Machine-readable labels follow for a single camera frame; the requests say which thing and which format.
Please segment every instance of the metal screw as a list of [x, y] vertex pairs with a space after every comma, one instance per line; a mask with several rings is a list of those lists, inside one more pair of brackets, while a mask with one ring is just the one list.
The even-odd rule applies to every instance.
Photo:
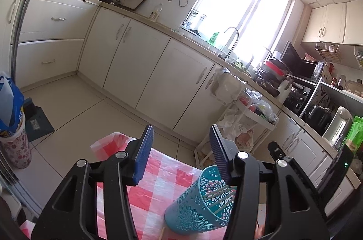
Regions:
[[125, 151], [119, 151], [115, 154], [115, 156], [118, 158], [118, 159], [122, 159], [122, 158], [125, 158], [126, 157], [126, 152]]
[[78, 160], [76, 164], [77, 164], [78, 167], [83, 167], [83, 166], [86, 165], [86, 163], [87, 163], [86, 160], [81, 159], [81, 160]]
[[280, 165], [281, 167], [286, 167], [287, 166], [287, 162], [283, 159], [280, 159], [277, 161], [277, 164]]
[[246, 153], [244, 151], [240, 151], [237, 153], [237, 156], [241, 159], [246, 159], [246, 158], [248, 158], [248, 153]]

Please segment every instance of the white kettle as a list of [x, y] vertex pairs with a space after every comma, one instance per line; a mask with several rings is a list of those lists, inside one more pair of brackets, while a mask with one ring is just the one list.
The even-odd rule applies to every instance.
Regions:
[[291, 92], [291, 88], [293, 86], [293, 81], [291, 77], [287, 76], [286, 79], [284, 79], [281, 84], [278, 86], [277, 90], [280, 92], [280, 94], [276, 97], [276, 99], [283, 104]]

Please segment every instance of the teal basket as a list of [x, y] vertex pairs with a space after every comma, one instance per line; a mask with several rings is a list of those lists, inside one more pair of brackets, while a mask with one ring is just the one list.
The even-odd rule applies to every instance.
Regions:
[[[203, 198], [223, 186], [228, 187], [221, 179], [217, 166], [204, 169], [199, 179], [165, 210], [164, 219], [170, 230], [190, 235], [227, 226], [233, 207], [233, 201], [230, 200], [234, 195], [231, 195], [231, 191], [220, 193], [211, 199]], [[211, 206], [222, 198], [225, 199]]]

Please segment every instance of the plastic tablecloth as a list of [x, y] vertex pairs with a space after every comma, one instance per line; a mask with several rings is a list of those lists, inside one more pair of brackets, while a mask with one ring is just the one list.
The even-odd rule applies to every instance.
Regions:
[[[91, 145], [99, 160], [105, 160], [117, 151], [124, 150], [131, 140], [121, 133], [112, 133]], [[139, 240], [158, 240], [163, 227], [165, 209], [176, 200], [196, 179], [200, 169], [184, 164], [155, 149], [151, 149], [143, 179], [136, 187], [128, 187], [128, 198]], [[97, 185], [98, 235], [107, 239], [103, 209], [103, 183]], [[221, 240], [226, 227], [194, 234], [178, 235], [165, 229], [163, 240]]]

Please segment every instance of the window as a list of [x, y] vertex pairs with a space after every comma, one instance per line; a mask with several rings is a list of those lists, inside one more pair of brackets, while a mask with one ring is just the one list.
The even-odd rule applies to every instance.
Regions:
[[266, 56], [280, 31], [290, 7], [291, 0], [198, 0], [194, 9], [198, 15], [190, 20], [189, 29], [196, 29], [202, 39], [208, 41], [215, 32], [219, 32], [215, 47], [226, 54], [236, 40], [233, 29], [236, 27], [240, 38], [231, 57], [244, 63], [253, 56], [253, 66]]

